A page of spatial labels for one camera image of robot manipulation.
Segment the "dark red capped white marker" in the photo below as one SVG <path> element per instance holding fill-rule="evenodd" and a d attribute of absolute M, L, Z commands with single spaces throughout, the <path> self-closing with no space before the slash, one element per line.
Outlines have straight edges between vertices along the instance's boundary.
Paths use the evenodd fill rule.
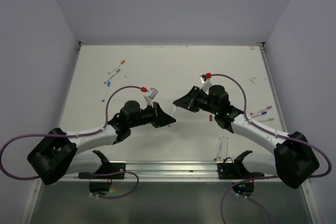
<path fill-rule="evenodd" d="M 222 143 L 222 138 L 220 137 L 217 141 L 217 144 L 216 144 L 215 154 L 214 154 L 214 158 L 213 158 L 214 161 L 217 161 L 218 159 L 220 159 L 221 143 Z"/>

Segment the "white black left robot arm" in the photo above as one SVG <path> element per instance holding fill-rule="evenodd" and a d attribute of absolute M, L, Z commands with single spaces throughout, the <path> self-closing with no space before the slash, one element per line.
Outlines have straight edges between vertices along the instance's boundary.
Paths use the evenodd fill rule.
<path fill-rule="evenodd" d="M 175 121 L 157 102 L 141 109 L 138 102 L 128 101 L 106 126 L 93 132 L 82 131 L 71 138 L 60 128 L 51 130 L 50 135 L 44 137 L 28 154 L 27 160 L 45 185 L 73 173 L 83 173 L 89 178 L 104 178 L 114 173 L 114 169 L 97 147 L 124 141 L 134 127 L 151 124 L 160 128 Z"/>

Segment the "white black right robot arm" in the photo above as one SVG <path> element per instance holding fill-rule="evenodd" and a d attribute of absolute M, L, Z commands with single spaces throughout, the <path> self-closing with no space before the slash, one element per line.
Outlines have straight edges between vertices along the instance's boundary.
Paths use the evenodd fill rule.
<path fill-rule="evenodd" d="M 244 151 L 232 163 L 219 165 L 219 169 L 231 172 L 232 179 L 269 174 L 296 189 L 320 166 L 312 148 L 306 145 L 307 139 L 303 134 L 278 132 L 246 119 L 242 110 L 231 105 L 223 86 L 213 85 L 208 92 L 192 87 L 189 93 L 173 104 L 191 112 L 203 110 L 213 114 L 220 128 L 253 141 L 271 154 L 252 157 L 251 151 Z"/>

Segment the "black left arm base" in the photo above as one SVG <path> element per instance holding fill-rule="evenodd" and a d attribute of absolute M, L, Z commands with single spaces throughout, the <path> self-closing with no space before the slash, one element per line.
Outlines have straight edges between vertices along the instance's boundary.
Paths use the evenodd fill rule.
<path fill-rule="evenodd" d="M 83 159 L 84 170 L 78 172 L 79 179 L 106 179 L 107 182 L 90 182 L 89 191 L 96 197 L 121 198 L 121 196 L 108 196 L 113 179 L 124 179 L 126 164 L 112 163 L 101 151 L 89 152 L 89 158 Z"/>

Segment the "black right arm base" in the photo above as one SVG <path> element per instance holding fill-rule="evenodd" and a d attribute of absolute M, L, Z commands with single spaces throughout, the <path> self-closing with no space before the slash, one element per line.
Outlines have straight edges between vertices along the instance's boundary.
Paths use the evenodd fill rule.
<path fill-rule="evenodd" d="M 224 159 L 222 163 L 217 164 L 217 173 L 218 178 L 223 179 L 248 179 L 248 178 L 254 178 L 254 177 L 264 177 L 264 173 L 260 172 L 251 172 L 247 169 L 247 165 L 243 164 L 243 161 L 245 160 L 246 156 L 251 154 L 252 151 L 244 151 L 240 155 L 238 155 L 235 159 L 232 159 L 230 157 L 227 157 Z M 233 190 L 235 193 L 249 197 L 254 192 L 254 182 L 252 180 L 249 180 L 248 182 L 244 182 L 242 184 L 236 185 L 233 187 Z"/>

